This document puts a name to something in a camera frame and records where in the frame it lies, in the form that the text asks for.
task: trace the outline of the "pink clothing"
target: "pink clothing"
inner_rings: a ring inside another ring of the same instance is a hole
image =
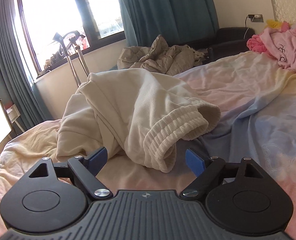
[[[296,71],[296,29],[284,33],[266,28],[260,39],[280,67]]]
[[[267,51],[267,48],[261,41],[259,35],[253,35],[248,41],[247,41],[247,47],[255,52],[263,53]]]

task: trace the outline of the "wall socket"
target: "wall socket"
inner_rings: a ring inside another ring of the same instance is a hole
[[[263,23],[264,22],[264,18],[263,18],[262,14],[249,14],[248,18],[253,23]]]

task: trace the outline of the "window frame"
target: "window frame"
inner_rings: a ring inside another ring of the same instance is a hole
[[[36,53],[34,51],[34,48],[29,36],[29,31],[25,22],[22,0],[17,0],[17,3],[18,3],[19,16],[20,16],[21,25],[23,28],[25,41],[27,43],[29,53],[31,55],[35,70],[37,71],[38,75],[42,74],[42,72],[45,72],[47,70],[53,70],[67,63],[67,59],[64,58],[63,60],[60,60],[59,62],[56,62],[53,65],[51,65],[49,68],[46,68],[45,70],[41,70],[41,67],[37,60]],[[96,32],[96,29],[93,24],[94,19],[92,16],[92,12],[90,11],[89,2],[87,2],[87,0],[75,0],[75,3],[80,13],[82,23],[83,23],[83,29],[90,45],[89,48],[86,48],[82,51],[83,55],[89,52],[92,52],[96,49],[102,48],[104,46],[110,45],[112,43],[125,40],[124,31],[98,39],[98,32]],[[71,59],[75,59],[77,57],[78,57],[77,53],[70,56]]]

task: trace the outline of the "windowsill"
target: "windowsill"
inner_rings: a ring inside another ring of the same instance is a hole
[[[107,37],[104,37],[104,38],[102,38],[100,40],[97,40],[96,41],[96,44],[92,45],[89,48],[86,48],[86,49],[82,50],[82,54],[85,55],[85,54],[87,54],[89,52],[92,52],[92,51],[94,51],[96,49],[100,49],[102,47],[105,47],[107,45],[110,45],[112,43],[115,43],[115,42],[118,42],[118,41],[122,41],[122,40],[125,40],[125,39],[126,39],[126,37],[124,35],[124,32],[119,32],[119,33],[112,34],[110,36],[107,36]],[[78,53],[75,53],[75,54],[73,54],[73,55],[70,56],[70,59],[73,60],[73,59],[75,59],[77,57],[78,57]],[[52,71],[52,70],[54,70],[54,69],[62,66],[63,64],[65,64],[67,62],[68,62],[67,59],[64,58],[63,60],[61,60],[59,62],[56,62],[53,65],[51,65],[50,67],[46,68],[46,70],[51,70]],[[49,73],[49,72],[46,72],[43,75],[39,76],[39,78],[37,78],[35,80],[35,82],[38,81],[38,79],[40,79],[41,77],[43,77],[47,73]]]

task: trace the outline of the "quilted headboard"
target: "quilted headboard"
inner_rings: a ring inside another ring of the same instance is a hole
[[[296,22],[296,0],[271,0],[275,21]]]

